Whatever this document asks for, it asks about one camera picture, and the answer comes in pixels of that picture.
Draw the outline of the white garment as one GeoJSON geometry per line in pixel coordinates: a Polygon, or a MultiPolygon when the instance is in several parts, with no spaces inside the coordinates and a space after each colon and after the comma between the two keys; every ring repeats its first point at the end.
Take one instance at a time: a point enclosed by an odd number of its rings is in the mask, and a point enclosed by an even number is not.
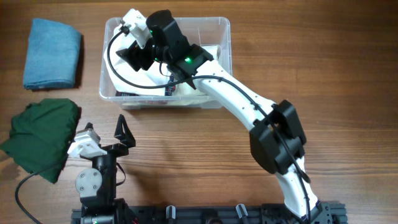
{"type": "MultiPolygon", "coordinates": [[[[135,38],[129,34],[125,36],[121,34],[119,37],[111,45],[111,50],[109,51],[109,56],[111,63],[114,67],[114,70],[119,73],[119,75],[125,80],[134,83],[136,85],[141,86],[157,86],[164,85],[168,83],[174,82],[174,78],[171,76],[171,73],[167,70],[166,64],[162,64],[160,73],[160,63],[154,62],[150,69],[143,70],[140,69],[138,72],[134,71],[133,68],[128,65],[123,59],[116,55],[118,50],[128,48],[133,42],[135,38]]],[[[106,64],[106,68],[108,70],[111,81],[121,80],[118,78],[114,72],[112,71],[109,62],[108,62],[108,48],[106,47],[104,50],[103,58],[106,64]]]]}

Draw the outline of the plaid shirt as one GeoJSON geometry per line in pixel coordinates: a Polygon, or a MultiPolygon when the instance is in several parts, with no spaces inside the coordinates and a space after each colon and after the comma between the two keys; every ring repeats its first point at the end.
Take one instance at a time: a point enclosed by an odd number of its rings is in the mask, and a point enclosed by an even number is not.
{"type": "Polygon", "coordinates": [[[116,89],[116,96],[172,96],[175,91],[174,86],[156,89],[136,88],[121,80],[113,81],[113,85],[116,89]]]}

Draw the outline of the cream cloth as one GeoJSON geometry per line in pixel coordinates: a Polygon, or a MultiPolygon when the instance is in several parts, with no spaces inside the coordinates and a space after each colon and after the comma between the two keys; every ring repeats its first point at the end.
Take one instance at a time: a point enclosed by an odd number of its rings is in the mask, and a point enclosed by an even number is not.
{"type": "MultiPolygon", "coordinates": [[[[215,60],[218,60],[220,47],[219,45],[202,45],[202,47],[212,54],[215,60]]],[[[202,103],[207,103],[210,101],[207,98],[207,95],[202,93],[199,90],[194,90],[189,84],[181,83],[175,86],[174,91],[172,92],[172,96],[176,96],[177,98],[186,96],[188,100],[173,100],[168,101],[167,104],[169,106],[190,106],[190,105],[198,105],[202,103]]]]}

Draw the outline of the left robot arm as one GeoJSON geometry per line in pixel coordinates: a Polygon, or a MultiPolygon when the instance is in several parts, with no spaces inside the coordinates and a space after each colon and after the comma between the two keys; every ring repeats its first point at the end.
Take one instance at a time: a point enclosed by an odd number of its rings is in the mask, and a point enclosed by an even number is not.
{"type": "Polygon", "coordinates": [[[75,179],[80,195],[81,209],[73,210],[72,223],[138,223],[138,217],[123,198],[116,197],[116,187],[123,181],[116,180],[117,171],[123,168],[117,158],[129,154],[136,140],[127,126],[125,117],[119,115],[114,137],[118,143],[102,146],[93,125],[78,131],[68,150],[70,157],[91,161],[91,167],[81,171],[75,179]]]}

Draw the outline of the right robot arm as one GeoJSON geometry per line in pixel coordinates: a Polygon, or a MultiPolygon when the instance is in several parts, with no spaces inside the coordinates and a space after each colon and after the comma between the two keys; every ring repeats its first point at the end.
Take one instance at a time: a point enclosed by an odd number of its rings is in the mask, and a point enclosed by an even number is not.
{"type": "Polygon", "coordinates": [[[135,39],[117,51],[135,71],[164,63],[175,78],[169,86],[188,83],[235,115],[249,131],[252,157],[277,176],[287,209],[301,222],[314,220],[318,198],[304,168],[307,138],[290,102],[277,104],[240,83],[207,50],[188,42],[168,9],[149,17],[131,9],[121,19],[119,33],[135,39]]]}

